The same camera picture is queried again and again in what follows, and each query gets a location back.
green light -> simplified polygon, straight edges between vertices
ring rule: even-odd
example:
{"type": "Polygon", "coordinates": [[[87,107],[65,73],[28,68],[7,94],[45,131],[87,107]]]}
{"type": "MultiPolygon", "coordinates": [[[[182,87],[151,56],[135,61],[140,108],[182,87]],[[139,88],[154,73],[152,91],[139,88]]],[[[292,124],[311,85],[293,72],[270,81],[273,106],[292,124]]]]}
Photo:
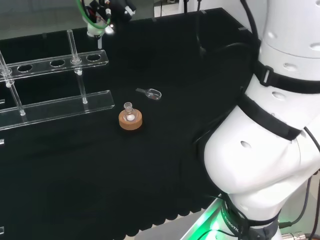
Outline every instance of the green light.
{"type": "Polygon", "coordinates": [[[211,223],[210,229],[212,229],[212,231],[208,233],[208,235],[206,236],[206,238],[204,240],[215,240],[216,239],[216,235],[218,232],[215,231],[214,229],[219,229],[219,223],[217,220],[215,220],[211,223]]]}
{"type": "Polygon", "coordinates": [[[211,214],[202,214],[201,217],[196,221],[196,225],[200,227],[208,219],[211,214]]]}

glass bottle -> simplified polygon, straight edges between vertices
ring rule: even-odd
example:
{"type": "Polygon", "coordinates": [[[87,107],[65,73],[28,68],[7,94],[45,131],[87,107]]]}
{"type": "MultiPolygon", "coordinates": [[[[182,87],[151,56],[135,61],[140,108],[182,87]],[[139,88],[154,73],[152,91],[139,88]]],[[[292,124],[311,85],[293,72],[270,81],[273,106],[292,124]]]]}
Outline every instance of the glass bottle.
{"type": "Polygon", "coordinates": [[[131,102],[126,102],[124,105],[124,115],[123,118],[124,120],[128,122],[134,122],[138,119],[138,113],[137,111],[132,107],[131,102]]]}

black table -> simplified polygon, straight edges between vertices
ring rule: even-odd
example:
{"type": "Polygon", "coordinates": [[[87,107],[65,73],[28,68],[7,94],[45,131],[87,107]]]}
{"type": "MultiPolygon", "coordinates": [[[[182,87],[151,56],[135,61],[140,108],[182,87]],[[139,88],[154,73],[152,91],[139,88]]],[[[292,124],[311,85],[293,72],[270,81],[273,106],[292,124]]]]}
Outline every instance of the black table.
{"type": "MultiPolygon", "coordinates": [[[[192,141],[229,110],[250,73],[250,54],[227,44],[250,43],[248,31],[223,9],[132,21],[103,38],[109,66],[85,69],[88,93],[111,90],[111,110],[0,132],[0,227],[6,240],[121,240],[152,224],[206,208],[217,188],[196,161],[192,141]],[[154,88],[154,101],[136,88],[154,88]],[[143,114],[135,132],[119,127],[125,102],[143,114]]],[[[76,29],[78,52],[96,49],[76,29]]],[[[0,41],[7,63],[70,53],[67,34],[54,32],[0,41]]],[[[23,104],[79,94],[72,71],[25,80],[23,104]]],[[[5,85],[0,99],[14,105],[5,85]]]]}

clear acrylic rack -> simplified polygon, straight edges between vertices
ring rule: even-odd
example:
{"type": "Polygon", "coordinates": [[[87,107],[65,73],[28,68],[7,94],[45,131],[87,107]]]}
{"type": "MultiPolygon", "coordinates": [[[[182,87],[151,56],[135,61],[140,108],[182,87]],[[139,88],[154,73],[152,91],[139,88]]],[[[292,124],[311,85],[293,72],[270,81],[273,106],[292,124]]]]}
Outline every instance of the clear acrylic rack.
{"type": "Polygon", "coordinates": [[[0,52],[0,82],[5,82],[16,107],[0,110],[0,131],[37,124],[55,119],[87,114],[115,106],[109,90],[86,94],[83,69],[104,66],[109,63],[104,50],[77,53],[72,30],[67,31],[70,55],[49,57],[6,64],[0,52]],[[46,74],[74,71],[80,95],[23,105],[15,87],[15,80],[46,74]]]}

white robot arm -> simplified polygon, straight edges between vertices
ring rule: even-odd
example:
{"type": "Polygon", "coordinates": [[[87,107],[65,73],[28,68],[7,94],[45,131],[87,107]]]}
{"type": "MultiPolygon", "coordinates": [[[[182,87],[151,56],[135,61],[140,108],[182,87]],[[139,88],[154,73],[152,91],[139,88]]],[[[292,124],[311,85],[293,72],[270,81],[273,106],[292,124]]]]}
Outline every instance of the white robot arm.
{"type": "MultiPolygon", "coordinates": [[[[304,130],[320,142],[319,29],[320,1],[268,0],[255,74],[206,144],[209,176],[250,221],[276,218],[320,169],[320,152],[304,130]]],[[[282,239],[279,230],[272,239],[282,239]]]]}

